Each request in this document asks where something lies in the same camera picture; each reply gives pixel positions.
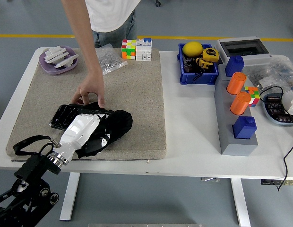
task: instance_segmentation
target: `black cable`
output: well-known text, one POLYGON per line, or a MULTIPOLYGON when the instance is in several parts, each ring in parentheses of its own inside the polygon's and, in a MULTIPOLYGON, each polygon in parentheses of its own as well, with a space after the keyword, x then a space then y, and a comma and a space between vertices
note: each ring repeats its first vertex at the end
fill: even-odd
POLYGON ((54 149, 54 145, 53 143, 49 142, 49 143, 46 143, 45 145, 43 145, 43 147, 39 150, 38 154, 41 155, 42 151, 47 147, 47 146, 51 146, 51 150, 47 153, 46 156, 48 156, 49 154, 52 153, 53 149, 54 149))
POLYGON ((286 169, 286 173, 285 173, 285 177, 284 177, 284 180, 281 182, 280 186, 277 187, 278 191, 280 190, 281 186, 283 185, 283 183, 285 182, 285 180, 287 179, 287 175, 288 175, 288 168, 287 168, 287 164, 286 164, 286 157, 290 154, 290 152, 293 150, 293 146, 292 148, 289 150, 289 152, 284 156, 283 158, 283 161, 284 161, 284 164, 285 164, 285 169, 286 169))
POLYGON ((202 67, 200 67, 199 66, 199 60, 200 60, 200 58, 197 60, 197 64, 196 64, 196 67, 197 67, 197 69, 199 70, 199 72, 196 72, 195 73, 195 77, 193 78, 193 81, 196 81, 198 78, 200 78, 202 75, 203 75, 203 73, 204 73, 204 69, 202 68, 202 67))
MULTIPOLYGON (((280 102, 282 103, 282 96, 283 96, 283 94, 284 94, 284 93, 283 93, 283 89, 282 89, 280 86, 273 86, 273 87, 278 87, 278 88, 281 89, 280 102)), ((263 99, 261 99, 261 94, 263 94, 264 92, 266 92, 266 91, 272 89, 273 87, 270 87, 270 88, 268 88, 268 89, 265 89, 264 91, 262 91, 262 92, 259 94, 260 100, 261 100, 262 102, 264 102, 265 104, 266 104, 267 102, 265 102, 263 99)), ((284 107, 281 108, 281 109, 284 110, 284 111, 289 115, 290 118, 292 117, 291 114, 290 114, 290 113, 289 113, 284 107)), ((285 182, 286 179, 287 179, 288 168, 287 168, 287 164, 286 164, 285 159, 286 159, 286 157, 291 153, 292 150, 293 150, 293 146, 292 146, 292 148, 289 150, 289 152, 288 152, 288 153, 284 156, 284 158, 283 158, 283 162, 284 162, 284 165, 285 165, 286 172, 285 172, 284 180, 281 182, 280 186, 277 187, 278 191, 280 190, 281 186, 284 184, 284 182, 285 182)))
POLYGON ((265 89, 264 91, 262 91, 262 92, 259 94, 260 100, 261 100, 263 103, 266 104, 267 102, 265 102, 265 101, 261 98, 261 94, 263 94, 264 92, 266 92, 266 91, 272 89, 273 87, 278 87, 278 88, 281 89, 280 102, 282 101, 282 96, 283 96, 283 94, 284 94, 284 93, 283 93, 283 88, 281 88, 280 86, 272 86, 272 87, 270 87, 270 88, 268 88, 268 89, 265 89))

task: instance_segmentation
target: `blue plastic bin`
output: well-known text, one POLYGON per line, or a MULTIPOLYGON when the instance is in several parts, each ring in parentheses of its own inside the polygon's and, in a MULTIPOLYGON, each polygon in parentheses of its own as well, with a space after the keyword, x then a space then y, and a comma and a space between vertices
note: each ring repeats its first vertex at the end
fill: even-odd
MULTIPOLYGON (((213 67, 211 67, 211 71, 207 73, 203 73, 201 77, 199 77, 197 80, 193 81, 193 79, 196 77, 195 73, 186 73, 183 68, 183 55, 182 55, 182 48, 185 44, 178 44, 179 47, 179 53, 177 55, 177 58, 179 60, 180 65, 180 83, 182 85, 187 84, 208 84, 208 85, 214 85, 215 81, 218 77, 218 67, 217 64, 214 63, 213 67)), ((202 44, 203 49, 211 48, 211 44, 202 44)))

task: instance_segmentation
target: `colorful cube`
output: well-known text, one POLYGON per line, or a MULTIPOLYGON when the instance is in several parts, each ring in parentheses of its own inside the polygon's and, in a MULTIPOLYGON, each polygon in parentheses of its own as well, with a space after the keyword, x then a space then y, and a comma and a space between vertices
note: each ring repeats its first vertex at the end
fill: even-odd
POLYGON ((136 59, 136 40, 124 39, 121 45, 121 54, 124 59, 136 59))
POLYGON ((249 93, 250 96, 251 96, 251 101, 250 101, 249 106, 250 107, 256 106, 256 104, 260 100, 260 95, 259 95, 258 88, 257 87, 248 87, 248 86, 245 86, 245 91, 247 93, 249 93))

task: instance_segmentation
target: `white robotic hand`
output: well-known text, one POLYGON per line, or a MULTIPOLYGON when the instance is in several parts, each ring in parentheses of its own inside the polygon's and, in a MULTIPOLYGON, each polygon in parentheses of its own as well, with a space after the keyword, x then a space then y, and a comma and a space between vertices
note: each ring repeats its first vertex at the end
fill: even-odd
POLYGON ((75 150, 88 141, 91 134, 99 125, 100 118, 96 114, 80 114, 66 129, 60 139, 60 147, 54 148, 50 160, 59 168, 67 165, 73 157, 75 150))

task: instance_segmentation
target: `purple bowl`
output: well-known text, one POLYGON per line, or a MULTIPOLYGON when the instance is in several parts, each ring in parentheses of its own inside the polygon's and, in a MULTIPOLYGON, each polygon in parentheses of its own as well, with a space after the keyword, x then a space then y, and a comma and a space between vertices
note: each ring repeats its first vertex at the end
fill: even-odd
MULTIPOLYGON (((70 57, 70 56, 74 56, 76 55, 76 53, 74 52, 74 50, 69 47, 69 46, 60 46, 61 48, 66 48, 66 50, 69 52, 69 54, 66 56, 67 58, 70 57)), ((52 63, 46 63, 44 58, 45 58, 46 54, 45 53, 42 53, 40 56, 39 56, 39 63, 41 64, 42 66, 42 69, 45 70, 47 73, 49 74, 52 74, 52 75, 57 75, 57 74, 61 74, 63 72, 66 72, 66 71, 69 71, 71 70, 72 68, 74 68, 76 65, 77 65, 77 58, 73 60, 73 65, 71 65, 70 67, 64 67, 64 66, 61 66, 59 68, 55 68, 55 64, 52 64, 52 63)))

